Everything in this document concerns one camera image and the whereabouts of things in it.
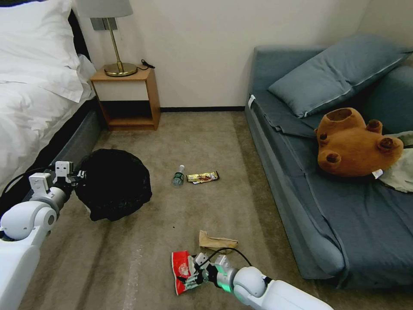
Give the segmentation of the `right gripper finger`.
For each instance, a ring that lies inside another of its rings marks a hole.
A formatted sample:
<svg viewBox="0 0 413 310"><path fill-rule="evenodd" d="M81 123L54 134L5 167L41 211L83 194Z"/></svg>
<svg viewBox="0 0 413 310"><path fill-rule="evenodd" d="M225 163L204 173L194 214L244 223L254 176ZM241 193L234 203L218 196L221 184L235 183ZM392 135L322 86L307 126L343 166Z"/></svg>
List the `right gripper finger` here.
<svg viewBox="0 0 413 310"><path fill-rule="evenodd" d="M207 271L196 271L182 283L184 284L185 289L194 289L205 282L207 282Z"/></svg>
<svg viewBox="0 0 413 310"><path fill-rule="evenodd" d="M204 255L189 255L189 271L196 273L201 270L204 264Z"/></svg>

